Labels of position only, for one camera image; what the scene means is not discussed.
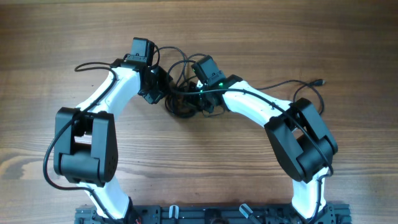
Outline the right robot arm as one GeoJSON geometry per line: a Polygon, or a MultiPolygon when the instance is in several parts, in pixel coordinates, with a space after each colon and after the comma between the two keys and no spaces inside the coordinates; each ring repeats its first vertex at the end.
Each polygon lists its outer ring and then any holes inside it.
{"type": "Polygon", "coordinates": [[[201,87],[199,99],[225,107],[262,126],[284,172],[293,181],[292,206],[300,218],[316,223],[326,205],[324,180],[332,176],[337,143],[308,99],[279,100],[236,75],[226,77],[213,58],[192,65],[201,87]]]}

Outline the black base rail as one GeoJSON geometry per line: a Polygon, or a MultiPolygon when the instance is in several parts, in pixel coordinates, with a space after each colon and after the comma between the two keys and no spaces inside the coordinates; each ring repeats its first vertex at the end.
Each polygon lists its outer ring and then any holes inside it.
{"type": "MultiPolygon", "coordinates": [[[[306,223],[289,204],[243,207],[170,207],[136,206],[137,223],[306,223]]],[[[317,223],[352,224],[348,204],[326,204],[317,215],[317,223]]]]}

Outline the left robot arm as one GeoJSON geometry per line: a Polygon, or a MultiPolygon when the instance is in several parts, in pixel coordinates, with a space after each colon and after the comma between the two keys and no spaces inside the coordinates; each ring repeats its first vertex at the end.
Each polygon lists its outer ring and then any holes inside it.
{"type": "Polygon", "coordinates": [[[115,176],[118,143],[115,121],[133,96],[158,103],[167,93],[166,72],[153,61],[159,48],[135,37],[130,53],[113,63],[89,62],[76,71],[107,70],[101,86],[75,108],[63,107],[55,117],[55,137],[45,157],[53,154],[53,168],[64,176],[69,190],[85,191],[95,204],[90,217],[101,223],[141,223],[132,200],[115,176]]]}

